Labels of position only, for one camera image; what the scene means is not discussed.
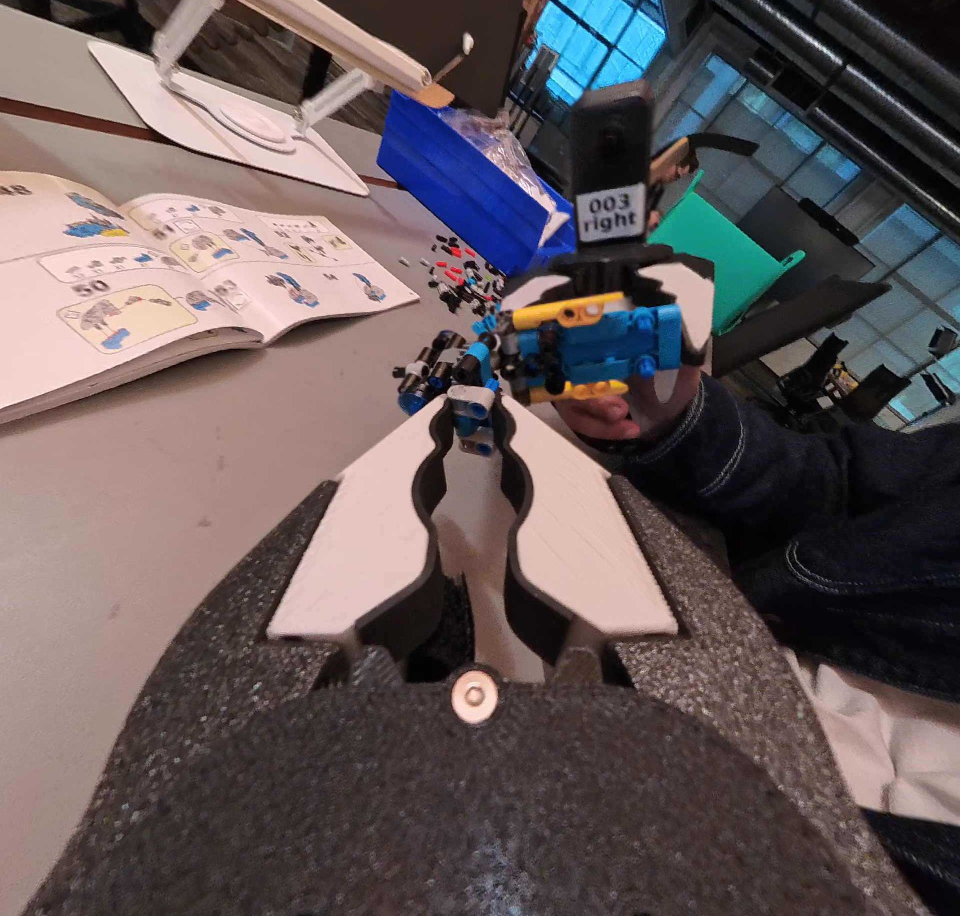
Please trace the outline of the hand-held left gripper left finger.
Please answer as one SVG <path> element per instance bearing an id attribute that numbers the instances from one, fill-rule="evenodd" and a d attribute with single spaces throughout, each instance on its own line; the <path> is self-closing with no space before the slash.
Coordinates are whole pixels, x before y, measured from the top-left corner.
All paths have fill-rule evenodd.
<path id="1" fill-rule="evenodd" d="M 444 396 L 344 469 L 267 625 L 273 640 L 379 645 L 410 654 L 441 620 L 433 513 L 446 494 L 453 423 Z"/>

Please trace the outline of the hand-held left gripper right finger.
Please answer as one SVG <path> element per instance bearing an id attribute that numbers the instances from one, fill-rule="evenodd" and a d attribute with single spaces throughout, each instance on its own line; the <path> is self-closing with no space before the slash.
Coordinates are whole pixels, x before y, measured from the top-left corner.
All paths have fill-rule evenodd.
<path id="1" fill-rule="evenodd" d="M 500 488 L 514 512 L 504 606 L 544 663 L 563 650 L 680 631 L 604 466 L 510 396 L 496 408 Z"/>

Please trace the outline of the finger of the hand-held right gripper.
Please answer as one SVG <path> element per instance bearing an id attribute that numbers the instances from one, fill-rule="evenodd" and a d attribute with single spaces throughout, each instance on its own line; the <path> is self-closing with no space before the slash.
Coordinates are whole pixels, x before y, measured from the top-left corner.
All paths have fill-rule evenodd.
<path id="1" fill-rule="evenodd" d="M 570 301 L 580 298 L 564 274 L 536 272 L 509 279 L 498 309 L 499 331 L 528 331 L 554 322 Z"/>
<path id="2" fill-rule="evenodd" d="M 670 255 L 653 265 L 653 277 L 675 298 L 681 312 L 680 363 L 702 365 L 714 328 L 714 262 L 693 255 Z"/>

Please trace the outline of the blue yellow toy brick body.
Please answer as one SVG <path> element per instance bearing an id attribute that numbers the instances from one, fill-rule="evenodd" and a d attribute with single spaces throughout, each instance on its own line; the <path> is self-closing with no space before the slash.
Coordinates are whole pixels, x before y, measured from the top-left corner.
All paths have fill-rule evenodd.
<path id="1" fill-rule="evenodd" d="M 622 293 L 545 302 L 496 315 L 499 372 L 524 405 L 629 394 L 628 382 L 677 370 L 675 303 L 636 306 Z"/>

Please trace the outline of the blue black toy brick assembly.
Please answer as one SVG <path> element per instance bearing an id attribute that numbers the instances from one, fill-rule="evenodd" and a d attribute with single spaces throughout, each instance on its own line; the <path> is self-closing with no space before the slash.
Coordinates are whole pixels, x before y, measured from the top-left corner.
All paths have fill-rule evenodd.
<path id="1" fill-rule="evenodd" d="M 450 407 L 454 434 L 462 451 L 485 458 L 502 451 L 503 437 L 495 423 L 501 402 L 501 379 L 510 354 L 505 342 L 515 342 L 509 329 L 481 325 L 475 341 L 454 330 L 440 331 L 407 363 L 391 369 L 397 402 L 407 416 L 444 397 Z"/>

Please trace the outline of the white tilting desk stand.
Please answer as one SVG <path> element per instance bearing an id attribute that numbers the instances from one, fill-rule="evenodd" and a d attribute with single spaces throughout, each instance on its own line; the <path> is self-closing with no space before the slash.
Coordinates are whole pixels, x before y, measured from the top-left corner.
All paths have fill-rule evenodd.
<path id="1" fill-rule="evenodd" d="M 379 84 L 435 108 L 453 98 L 433 84 L 433 74 L 421 63 L 319 0 L 236 0 L 351 64 L 294 114 L 179 75 L 182 55 L 225 1 L 180 0 L 154 34 L 150 58 L 104 42 L 88 44 L 90 55 L 141 122 L 187 150 L 366 198 L 366 183 L 314 125 Z"/>

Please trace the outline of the person's right hand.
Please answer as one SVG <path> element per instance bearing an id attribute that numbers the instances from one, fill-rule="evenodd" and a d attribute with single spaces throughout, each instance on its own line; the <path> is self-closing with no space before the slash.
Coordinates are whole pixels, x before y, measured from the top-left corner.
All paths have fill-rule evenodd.
<path id="1" fill-rule="evenodd" d="M 603 442 L 654 442 L 671 430 L 697 394 L 700 367 L 681 366 L 650 379 L 635 376 L 626 395 L 553 403 L 565 424 L 583 438 Z"/>

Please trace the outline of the teal panel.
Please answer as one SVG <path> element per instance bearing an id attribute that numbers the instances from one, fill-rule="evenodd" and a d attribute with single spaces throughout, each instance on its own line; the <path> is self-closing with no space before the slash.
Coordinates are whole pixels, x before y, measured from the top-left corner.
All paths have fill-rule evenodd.
<path id="1" fill-rule="evenodd" d="M 795 250 L 781 260 L 713 208 L 697 188 L 698 172 L 683 196 L 660 219 L 647 241 L 714 263 L 713 332 L 728 332 L 785 273 L 806 258 Z"/>

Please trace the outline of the pile of small brick pieces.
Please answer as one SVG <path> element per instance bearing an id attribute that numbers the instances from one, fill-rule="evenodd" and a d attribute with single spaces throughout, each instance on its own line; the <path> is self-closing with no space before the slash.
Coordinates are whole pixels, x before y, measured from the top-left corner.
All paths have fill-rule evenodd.
<path id="1" fill-rule="evenodd" d="M 452 234 L 434 235 L 417 261 L 402 257 L 400 263 L 419 268 L 426 287 L 452 315 L 483 319 L 498 310 L 505 293 L 505 274 Z"/>

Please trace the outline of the tilted black board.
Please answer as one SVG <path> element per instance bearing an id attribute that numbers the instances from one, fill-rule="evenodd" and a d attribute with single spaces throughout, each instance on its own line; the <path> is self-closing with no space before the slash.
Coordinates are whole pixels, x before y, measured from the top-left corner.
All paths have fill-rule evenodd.
<path id="1" fill-rule="evenodd" d="M 721 378 L 801 338 L 833 328 L 891 290 L 888 282 L 855 282 L 833 275 L 798 297 L 714 335 L 711 374 Z"/>

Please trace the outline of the crumpled clear plastic bag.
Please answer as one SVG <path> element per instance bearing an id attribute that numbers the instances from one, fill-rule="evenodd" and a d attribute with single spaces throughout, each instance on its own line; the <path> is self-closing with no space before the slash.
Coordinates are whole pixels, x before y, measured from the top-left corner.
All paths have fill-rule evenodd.
<path id="1" fill-rule="evenodd" d="M 546 205 L 544 185 L 521 143 L 511 131 L 509 113 L 505 108 L 501 108 L 496 116 L 487 117 L 472 109 L 446 107 L 438 112 L 438 117 L 496 165 L 527 195 Z"/>

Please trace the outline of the blue plastic bin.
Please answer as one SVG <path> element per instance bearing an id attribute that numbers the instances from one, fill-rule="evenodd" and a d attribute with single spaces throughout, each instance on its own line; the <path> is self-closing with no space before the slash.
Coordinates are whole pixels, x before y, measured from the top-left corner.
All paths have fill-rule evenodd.
<path id="1" fill-rule="evenodd" d="M 378 166 L 507 276 L 576 249 L 574 218 L 541 246 L 546 209 L 448 125 L 440 111 L 394 91 Z"/>

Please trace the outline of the cotton swab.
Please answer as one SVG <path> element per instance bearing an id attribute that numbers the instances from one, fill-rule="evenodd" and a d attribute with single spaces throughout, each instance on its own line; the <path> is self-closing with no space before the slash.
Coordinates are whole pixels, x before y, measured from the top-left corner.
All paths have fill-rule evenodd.
<path id="1" fill-rule="evenodd" d="M 432 75 L 433 84 L 441 83 L 454 69 L 456 69 L 473 51 L 474 37 L 469 32 L 464 32 L 461 39 L 459 52 L 450 59 L 450 61 L 437 73 Z"/>

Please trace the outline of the person's dark denim jacket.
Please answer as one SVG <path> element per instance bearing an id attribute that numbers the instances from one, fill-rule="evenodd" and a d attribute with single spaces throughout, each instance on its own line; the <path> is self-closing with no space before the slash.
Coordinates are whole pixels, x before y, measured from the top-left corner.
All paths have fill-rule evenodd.
<path id="1" fill-rule="evenodd" d="M 737 585 L 798 658 L 958 704 L 958 555 L 879 517 L 731 549 Z"/>

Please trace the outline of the person's white shirt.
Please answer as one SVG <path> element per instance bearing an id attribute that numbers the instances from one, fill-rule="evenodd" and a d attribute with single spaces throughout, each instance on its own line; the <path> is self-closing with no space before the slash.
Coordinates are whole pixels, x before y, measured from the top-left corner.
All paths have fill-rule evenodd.
<path id="1" fill-rule="evenodd" d="M 957 703 L 783 652 L 861 807 L 959 825 Z"/>

